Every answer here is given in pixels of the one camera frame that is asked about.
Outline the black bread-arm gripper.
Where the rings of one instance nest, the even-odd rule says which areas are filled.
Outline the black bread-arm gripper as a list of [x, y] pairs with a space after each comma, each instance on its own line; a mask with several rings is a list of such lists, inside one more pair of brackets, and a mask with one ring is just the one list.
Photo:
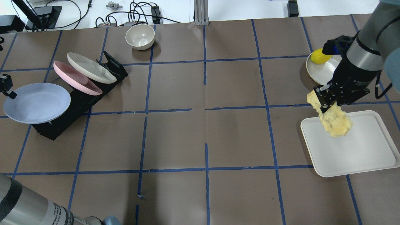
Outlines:
[[380, 52], [366, 46], [358, 35], [327, 40], [322, 52], [342, 57], [333, 78], [325, 86], [314, 87], [322, 113], [334, 103], [338, 106], [352, 104], [367, 95], [368, 85], [382, 71]]

